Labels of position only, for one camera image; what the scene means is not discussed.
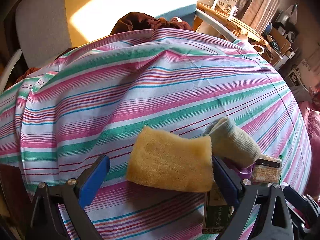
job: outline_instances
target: chair backrest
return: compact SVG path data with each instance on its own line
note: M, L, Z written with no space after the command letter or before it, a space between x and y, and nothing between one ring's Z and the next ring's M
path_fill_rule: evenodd
M18 49L10 58L9 62L5 66L2 74L0 75L0 95L4 92L4 88L8 82L12 69L16 65L17 61L22 55L21 49Z
M42 67L72 47L64 0L22 0L16 28L29 68Z

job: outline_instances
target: metal screw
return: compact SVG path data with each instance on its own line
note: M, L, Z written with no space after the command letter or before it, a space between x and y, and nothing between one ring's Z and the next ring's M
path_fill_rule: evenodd
M245 185L247 185L247 186L251 185L251 181L250 181L249 179L244 179L244 180L242 181L242 183L245 184Z
M38 184L38 187L39 187L39 188L44 188L44 187L45 187L45 183L44 183L44 182L40 182L40 183Z
M273 187L276 188L276 189L280 189L280 188L281 188L280 185L279 185L279 183L274 183L274 184L273 184Z
M76 184L76 180L75 179L69 179L68 181L67 181L67 183L69 184L69 185L74 185L74 184Z

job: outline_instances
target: pink bedding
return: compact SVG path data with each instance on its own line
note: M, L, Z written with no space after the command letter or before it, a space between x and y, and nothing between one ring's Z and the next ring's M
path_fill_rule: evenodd
M305 194L318 197L320 195L320 112L315 111L307 101L299 103L299 108L308 131L312 152L311 172Z

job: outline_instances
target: bed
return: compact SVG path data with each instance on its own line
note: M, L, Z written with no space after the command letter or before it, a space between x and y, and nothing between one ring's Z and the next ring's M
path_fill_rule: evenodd
M283 156L281 181L303 193L310 142L281 76L246 42L176 29L91 42L5 91L0 162L20 168L32 196L39 182L77 178L105 154L110 171L85 208L104 239L214 239L201 234L204 194L143 187L127 182L125 173L144 125L195 138L226 115L263 154ZM78 239L60 211L71 239Z

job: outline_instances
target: curtain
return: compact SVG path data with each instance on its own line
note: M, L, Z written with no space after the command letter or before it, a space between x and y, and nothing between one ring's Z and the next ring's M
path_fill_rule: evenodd
M258 33L262 33L279 6L281 0L247 0L242 8L239 8L237 18Z

